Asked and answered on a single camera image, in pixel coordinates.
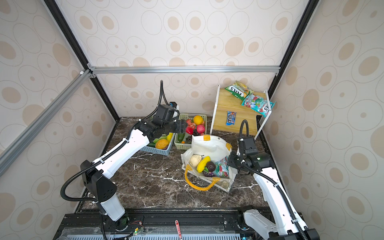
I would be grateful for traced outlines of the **white grocery bag yellow handles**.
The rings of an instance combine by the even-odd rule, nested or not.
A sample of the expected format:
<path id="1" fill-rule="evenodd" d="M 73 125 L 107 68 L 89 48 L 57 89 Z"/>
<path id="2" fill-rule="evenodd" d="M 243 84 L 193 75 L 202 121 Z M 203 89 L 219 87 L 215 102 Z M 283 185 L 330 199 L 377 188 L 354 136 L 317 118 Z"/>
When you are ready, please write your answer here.
<path id="1" fill-rule="evenodd" d="M 225 192 L 229 192 L 237 170 L 229 166 L 229 156 L 233 147 L 224 139 L 202 135 L 193 136 L 192 147 L 182 155 L 185 170 L 185 180 L 187 184 L 198 191 L 208 191 L 212 187 L 217 187 Z M 206 187 L 198 187 L 189 180 L 189 174 L 209 183 Z"/>

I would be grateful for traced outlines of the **dark passion fruit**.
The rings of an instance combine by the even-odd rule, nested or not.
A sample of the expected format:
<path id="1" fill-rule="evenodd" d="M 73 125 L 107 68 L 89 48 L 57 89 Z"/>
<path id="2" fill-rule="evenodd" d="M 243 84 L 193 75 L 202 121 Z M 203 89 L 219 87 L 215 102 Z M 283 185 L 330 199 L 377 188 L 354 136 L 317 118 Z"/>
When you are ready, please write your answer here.
<path id="1" fill-rule="evenodd" d="M 212 161 L 207 162 L 206 168 L 209 172 L 214 172 L 216 170 L 216 165 Z"/>

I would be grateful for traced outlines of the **long yellow fruit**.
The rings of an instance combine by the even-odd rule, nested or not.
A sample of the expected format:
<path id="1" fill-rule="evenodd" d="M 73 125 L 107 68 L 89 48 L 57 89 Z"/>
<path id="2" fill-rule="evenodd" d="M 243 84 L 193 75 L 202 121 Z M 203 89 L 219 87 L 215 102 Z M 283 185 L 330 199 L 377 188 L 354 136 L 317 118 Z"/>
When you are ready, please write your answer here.
<path id="1" fill-rule="evenodd" d="M 201 172 L 205 169 L 207 163 L 210 162 L 210 161 L 211 161 L 211 158 L 210 158 L 209 156 L 206 156 L 205 158 L 203 158 L 203 159 L 198 163 L 198 165 L 197 165 L 197 171 L 198 171 L 198 173 L 201 173 Z"/>

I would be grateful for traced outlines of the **cream garlic bulb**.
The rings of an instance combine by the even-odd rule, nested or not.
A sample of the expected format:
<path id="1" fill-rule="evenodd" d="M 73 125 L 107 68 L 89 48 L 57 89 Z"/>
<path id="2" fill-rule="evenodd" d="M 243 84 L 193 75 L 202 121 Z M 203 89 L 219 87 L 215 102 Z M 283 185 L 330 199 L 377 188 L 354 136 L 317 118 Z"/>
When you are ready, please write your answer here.
<path id="1" fill-rule="evenodd" d="M 200 155 L 192 155 L 192 157 L 189 160 L 189 165 L 192 168 L 197 168 L 198 164 L 201 162 L 202 156 Z"/>

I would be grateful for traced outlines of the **purple m&m packet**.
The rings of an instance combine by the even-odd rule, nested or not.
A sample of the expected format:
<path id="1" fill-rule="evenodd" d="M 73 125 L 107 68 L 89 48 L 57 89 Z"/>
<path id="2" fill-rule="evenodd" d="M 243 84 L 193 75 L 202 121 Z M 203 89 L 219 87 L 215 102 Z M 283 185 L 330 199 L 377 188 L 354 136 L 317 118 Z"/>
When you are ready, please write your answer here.
<path id="1" fill-rule="evenodd" d="M 206 170 L 203 171 L 203 174 L 205 177 L 210 177 L 210 178 L 215 176 L 214 173 L 206 171 Z"/>

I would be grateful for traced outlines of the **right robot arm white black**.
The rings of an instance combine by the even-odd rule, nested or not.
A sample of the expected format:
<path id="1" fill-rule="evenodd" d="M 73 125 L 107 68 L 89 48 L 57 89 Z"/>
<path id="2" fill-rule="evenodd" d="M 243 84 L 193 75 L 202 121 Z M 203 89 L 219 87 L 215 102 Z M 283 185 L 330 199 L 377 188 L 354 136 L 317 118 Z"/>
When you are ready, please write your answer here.
<path id="1" fill-rule="evenodd" d="M 317 230 L 310 229 L 292 205 L 271 156 L 259 153 L 247 120 L 241 123 L 238 150 L 231 152 L 229 166 L 253 176 L 273 216 L 269 220 L 256 209 L 244 210 L 242 228 L 253 229 L 264 240 L 320 239 Z"/>

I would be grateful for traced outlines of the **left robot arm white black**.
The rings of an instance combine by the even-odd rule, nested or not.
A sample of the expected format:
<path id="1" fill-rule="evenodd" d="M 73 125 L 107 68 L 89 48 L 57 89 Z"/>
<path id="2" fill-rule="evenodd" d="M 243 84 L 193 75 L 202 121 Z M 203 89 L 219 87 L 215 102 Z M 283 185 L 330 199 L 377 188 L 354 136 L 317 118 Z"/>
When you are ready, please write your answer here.
<path id="1" fill-rule="evenodd" d="M 139 120 L 130 129 L 126 138 L 109 152 L 93 162 L 85 160 L 81 170 L 70 177 L 60 191 L 61 197 L 69 202 L 91 201 L 97 204 L 102 215 L 117 222 L 125 214 L 117 196 L 117 186 L 111 181 L 117 170 L 136 152 L 169 133 L 179 134 L 186 130 L 187 123 L 179 120 L 179 109 L 175 102 L 167 102 L 164 86 L 160 86 L 158 105 L 148 116 Z M 91 198 L 75 198 L 66 194 L 66 189 L 78 177 L 93 195 Z"/>

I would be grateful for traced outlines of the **teal red candy bag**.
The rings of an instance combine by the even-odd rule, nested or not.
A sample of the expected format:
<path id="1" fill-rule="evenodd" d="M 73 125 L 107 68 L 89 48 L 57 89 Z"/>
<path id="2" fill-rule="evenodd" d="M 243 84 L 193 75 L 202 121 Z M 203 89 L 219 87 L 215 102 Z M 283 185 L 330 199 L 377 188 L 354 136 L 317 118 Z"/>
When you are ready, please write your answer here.
<path id="1" fill-rule="evenodd" d="M 248 107 L 253 111 L 258 112 L 263 117 L 268 115 L 270 109 L 274 107 L 275 103 L 270 102 L 268 105 L 267 99 L 264 99 L 255 94 L 249 94 L 242 102 L 242 106 Z"/>

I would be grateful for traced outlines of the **green candy bag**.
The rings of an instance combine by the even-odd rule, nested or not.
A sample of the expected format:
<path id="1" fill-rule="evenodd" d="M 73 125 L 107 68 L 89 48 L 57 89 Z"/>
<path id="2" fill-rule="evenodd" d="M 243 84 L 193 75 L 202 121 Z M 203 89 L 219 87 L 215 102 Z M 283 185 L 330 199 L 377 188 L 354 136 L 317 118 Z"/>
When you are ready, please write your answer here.
<path id="1" fill-rule="evenodd" d="M 244 100 L 248 95 L 252 94 L 254 91 L 250 89 L 245 84 L 235 81 L 232 85 L 225 88 L 228 92 L 230 92 L 233 96 L 240 100 Z"/>

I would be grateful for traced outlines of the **yellow corn cob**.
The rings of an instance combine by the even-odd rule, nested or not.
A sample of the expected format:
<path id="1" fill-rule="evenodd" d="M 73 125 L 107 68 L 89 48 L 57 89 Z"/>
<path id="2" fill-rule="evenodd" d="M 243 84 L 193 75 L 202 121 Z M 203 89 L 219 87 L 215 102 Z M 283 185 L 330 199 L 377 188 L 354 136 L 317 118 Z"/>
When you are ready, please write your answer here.
<path id="1" fill-rule="evenodd" d="M 168 135 L 167 135 L 167 141 L 168 141 L 168 143 L 170 143 L 171 141 L 172 141 L 172 138 L 173 138 L 173 133 L 169 133 Z"/>

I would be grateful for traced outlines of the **red apple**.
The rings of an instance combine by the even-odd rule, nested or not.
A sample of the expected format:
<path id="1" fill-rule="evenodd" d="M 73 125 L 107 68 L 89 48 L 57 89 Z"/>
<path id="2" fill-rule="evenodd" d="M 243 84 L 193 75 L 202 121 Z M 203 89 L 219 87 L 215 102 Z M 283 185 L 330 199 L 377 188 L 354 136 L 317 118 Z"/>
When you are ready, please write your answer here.
<path id="1" fill-rule="evenodd" d="M 194 135 L 194 130 L 195 130 L 194 127 L 188 126 L 188 127 L 186 128 L 186 133 L 189 134 L 189 135 L 191 135 L 191 136 L 193 136 L 193 135 Z"/>

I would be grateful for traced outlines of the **green plastic basket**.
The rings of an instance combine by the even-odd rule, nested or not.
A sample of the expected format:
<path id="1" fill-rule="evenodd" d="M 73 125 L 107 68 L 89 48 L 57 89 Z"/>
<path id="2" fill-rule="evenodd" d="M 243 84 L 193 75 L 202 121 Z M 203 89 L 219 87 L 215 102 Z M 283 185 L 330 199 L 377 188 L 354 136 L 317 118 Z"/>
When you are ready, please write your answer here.
<path id="1" fill-rule="evenodd" d="M 175 145 L 178 150 L 187 150 L 192 146 L 193 137 L 202 136 L 207 133 L 207 116 L 200 114 L 180 114 L 180 120 L 187 123 L 186 130 L 176 134 Z"/>

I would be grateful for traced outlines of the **blue plastic basket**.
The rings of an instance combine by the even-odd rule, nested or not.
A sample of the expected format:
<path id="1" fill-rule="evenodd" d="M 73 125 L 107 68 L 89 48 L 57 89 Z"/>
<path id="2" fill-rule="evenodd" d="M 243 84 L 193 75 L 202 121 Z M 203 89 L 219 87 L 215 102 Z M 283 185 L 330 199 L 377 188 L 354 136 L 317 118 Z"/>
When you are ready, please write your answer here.
<path id="1" fill-rule="evenodd" d="M 141 151 L 152 153 L 152 154 L 158 154 L 162 156 L 168 156 L 171 151 L 171 147 L 174 139 L 175 139 L 174 133 L 162 135 L 160 138 L 154 139 L 148 145 L 141 148 Z"/>

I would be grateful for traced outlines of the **orange fruit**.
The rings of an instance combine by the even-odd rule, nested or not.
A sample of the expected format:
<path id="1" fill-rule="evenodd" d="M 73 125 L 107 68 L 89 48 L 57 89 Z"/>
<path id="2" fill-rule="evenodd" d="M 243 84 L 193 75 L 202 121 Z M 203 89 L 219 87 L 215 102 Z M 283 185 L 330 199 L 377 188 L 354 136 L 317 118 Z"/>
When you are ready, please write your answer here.
<path id="1" fill-rule="evenodd" d="M 204 119 L 202 116 L 196 115 L 193 118 L 194 124 L 198 125 L 203 125 L 204 124 Z"/>

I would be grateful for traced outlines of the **blue m&m packet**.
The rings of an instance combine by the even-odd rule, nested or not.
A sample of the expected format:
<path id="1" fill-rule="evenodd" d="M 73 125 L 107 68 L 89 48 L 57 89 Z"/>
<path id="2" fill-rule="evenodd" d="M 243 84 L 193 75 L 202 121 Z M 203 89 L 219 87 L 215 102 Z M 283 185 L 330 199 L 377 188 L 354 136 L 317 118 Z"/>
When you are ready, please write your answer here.
<path id="1" fill-rule="evenodd" d="M 230 111 L 227 111 L 227 121 L 226 121 L 226 125 L 227 126 L 232 126 L 232 125 L 235 125 L 236 123 L 236 112 L 230 112 Z"/>

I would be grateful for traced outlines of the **small wooden side table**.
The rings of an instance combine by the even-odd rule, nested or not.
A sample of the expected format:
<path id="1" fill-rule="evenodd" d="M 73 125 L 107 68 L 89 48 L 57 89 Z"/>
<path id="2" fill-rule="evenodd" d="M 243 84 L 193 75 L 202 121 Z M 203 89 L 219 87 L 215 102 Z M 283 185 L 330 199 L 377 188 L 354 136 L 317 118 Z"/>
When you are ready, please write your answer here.
<path id="1" fill-rule="evenodd" d="M 264 122 L 259 126 L 258 117 L 261 117 L 262 115 L 248 107 L 242 106 L 241 103 L 242 101 L 240 99 L 237 99 L 231 95 L 230 92 L 218 86 L 210 134 L 212 134 L 214 130 L 238 133 L 240 131 L 242 121 L 247 120 L 249 124 L 250 135 L 254 136 L 256 139 L 261 133 L 261 130 L 267 122 L 269 116 L 271 115 L 272 107 L 270 107 L 270 111 L 265 117 Z M 226 125 L 228 112 L 236 113 L 234 125 Z"/>

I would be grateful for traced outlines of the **horizontal aluminium bar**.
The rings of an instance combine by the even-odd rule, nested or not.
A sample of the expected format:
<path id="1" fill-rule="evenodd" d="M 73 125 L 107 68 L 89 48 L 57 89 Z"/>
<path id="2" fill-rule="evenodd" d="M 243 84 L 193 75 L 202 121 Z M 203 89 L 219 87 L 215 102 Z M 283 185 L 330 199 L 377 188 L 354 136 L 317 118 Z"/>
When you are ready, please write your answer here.
<path id="1" fill-rule="evenodd" d="M 91 67 L 95 74 L 279 73 L 279 66 Z"/>

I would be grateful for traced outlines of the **left diagonal aluminium bar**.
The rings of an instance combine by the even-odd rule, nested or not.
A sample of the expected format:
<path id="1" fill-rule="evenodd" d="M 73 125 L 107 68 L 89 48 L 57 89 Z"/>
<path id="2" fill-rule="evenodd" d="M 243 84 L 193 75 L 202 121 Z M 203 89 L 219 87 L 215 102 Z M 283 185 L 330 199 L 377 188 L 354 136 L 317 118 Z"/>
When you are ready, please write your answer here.
<path id="1" fill-rule="evenodd" d="M 60 111 L 74 92 L 91 77 L 90 70 L 83 70 L 51 103 L 42 113 L 10 144 L 1 154 L 1 175 L 14 163 L 25 148 Z"/>

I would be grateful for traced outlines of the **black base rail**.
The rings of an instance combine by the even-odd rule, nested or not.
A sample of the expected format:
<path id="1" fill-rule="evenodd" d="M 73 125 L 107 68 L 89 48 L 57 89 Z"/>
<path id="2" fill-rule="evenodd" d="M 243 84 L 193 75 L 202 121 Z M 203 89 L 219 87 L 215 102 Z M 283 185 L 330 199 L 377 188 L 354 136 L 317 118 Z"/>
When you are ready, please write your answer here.
<path id="1" fill-rule="evenodd" d="M 251 228 L 242 228 L 242 213 L 256 209 L 273 220 L 268 207 L 234 209 L 127 209 L 115 223 L 96 210 L 68 214 L 54 235 L 55 240 L 263 240 Z"/>

